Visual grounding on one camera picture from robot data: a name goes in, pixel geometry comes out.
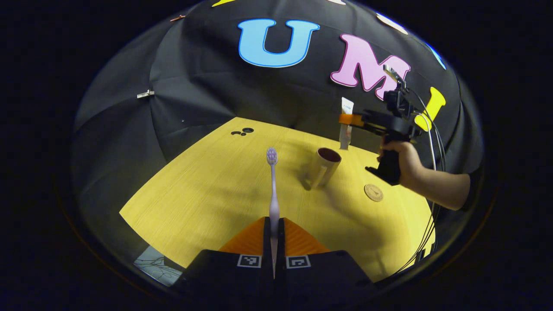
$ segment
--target toothbrush head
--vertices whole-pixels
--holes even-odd
[[[267,149],[267,163],[270,165],[275,165],[278,162],[277,151],[275,148],[271,147]]]

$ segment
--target toothpaste tube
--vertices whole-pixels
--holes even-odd
[[[353,102],[342,97],[342,114],[353,114]],[[340,149],[347,150],[351,142],[351,125],[340,124]]]

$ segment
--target mug handle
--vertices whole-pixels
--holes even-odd
[[[321,169],[319,170],[317,178],[315,178],[313,180],[313,182],[311,183],[311,188],[312,189],[319,185],[319,183],[321,182],[321,179],[325,175],[325,173],[326,173],[326,167],[321,165]]]

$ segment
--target black sleeve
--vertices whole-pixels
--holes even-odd
[[[463,204],[463,207],[461,210],[467,210],[469,206],[471,206],[474,203],[474,197],[476,196],[476,181],[480,178],[482,174],[482,167],[478,167],[474,172],[469,173],[469,176],[471,178],[471,187],[468,191],[467,200],[465,201],[465,204]]]

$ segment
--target toothbrush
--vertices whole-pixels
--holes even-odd
[[[269,207],[269,219],[271,224],[271,254],[273,257],[273,278],[275,277],[277,265],[278,248],[278,220],[280,218],[280,209],[277,200],[277,183],[275,181],[275,165],[278,162],[277,151],[271,147],[267,149],[267,163],[271,165],[271,177],[273,181],[273,195],[271,196],[271,205]]]

